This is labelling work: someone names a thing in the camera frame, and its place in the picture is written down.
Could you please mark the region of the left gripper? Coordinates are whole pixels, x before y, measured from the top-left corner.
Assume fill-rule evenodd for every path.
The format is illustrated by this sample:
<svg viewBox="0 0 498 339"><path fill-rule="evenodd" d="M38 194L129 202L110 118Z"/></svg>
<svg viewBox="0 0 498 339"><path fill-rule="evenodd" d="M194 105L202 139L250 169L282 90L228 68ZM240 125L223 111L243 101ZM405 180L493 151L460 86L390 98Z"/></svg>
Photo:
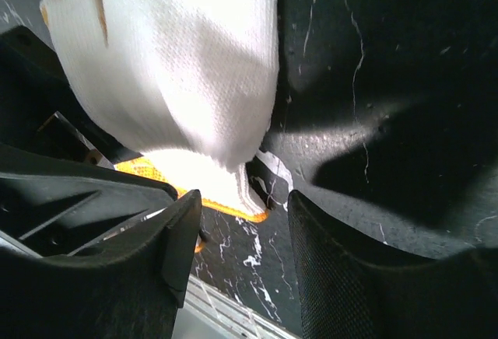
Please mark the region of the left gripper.
<svg viewBox="0 0 498 339"><path fill-rule="evenodd" d="M112 168L127 156L77 105L52 49L24 26L2 33L2 240L73 255L169 207L170 185Z"/></svg>

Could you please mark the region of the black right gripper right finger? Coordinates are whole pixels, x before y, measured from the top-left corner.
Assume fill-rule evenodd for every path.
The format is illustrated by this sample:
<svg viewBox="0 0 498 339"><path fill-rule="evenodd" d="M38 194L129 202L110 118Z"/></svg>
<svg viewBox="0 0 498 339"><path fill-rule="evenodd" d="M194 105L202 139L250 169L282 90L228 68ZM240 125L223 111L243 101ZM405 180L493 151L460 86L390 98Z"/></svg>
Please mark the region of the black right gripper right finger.
<svg viewBox="0 0 498 339"><path fill-rule="evenodd" d="M495 338L497 252L440 260L383 244L294 190L289 232L305 338Z"/></svg>

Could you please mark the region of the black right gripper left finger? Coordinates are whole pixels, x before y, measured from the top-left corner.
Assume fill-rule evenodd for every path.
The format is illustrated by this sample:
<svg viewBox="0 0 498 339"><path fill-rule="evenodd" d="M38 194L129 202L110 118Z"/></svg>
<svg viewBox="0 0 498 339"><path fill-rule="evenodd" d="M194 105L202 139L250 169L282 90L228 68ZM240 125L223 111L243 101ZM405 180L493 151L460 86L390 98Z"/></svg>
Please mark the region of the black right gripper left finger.
<svg viewBox="0 0 498 339"><path fill-rule="evenodd" d="M1 251L3 338L169 338L200 229L199 191L92 254Z"/></svg>

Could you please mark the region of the yellow palm glove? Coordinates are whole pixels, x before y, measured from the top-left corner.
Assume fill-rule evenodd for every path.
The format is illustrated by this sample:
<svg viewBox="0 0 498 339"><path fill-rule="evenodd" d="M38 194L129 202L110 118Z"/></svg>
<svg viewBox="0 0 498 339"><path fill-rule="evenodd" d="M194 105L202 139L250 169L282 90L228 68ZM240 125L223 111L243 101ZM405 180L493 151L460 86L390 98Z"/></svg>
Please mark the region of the yellow palm glove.
<svg viewBox="0 0 498 339"><path fill-rule="evenodd" d="M267 218L246 165L269 128L279 73L277 0L41 0L89 118L161 177L252 222Z"/></svg>

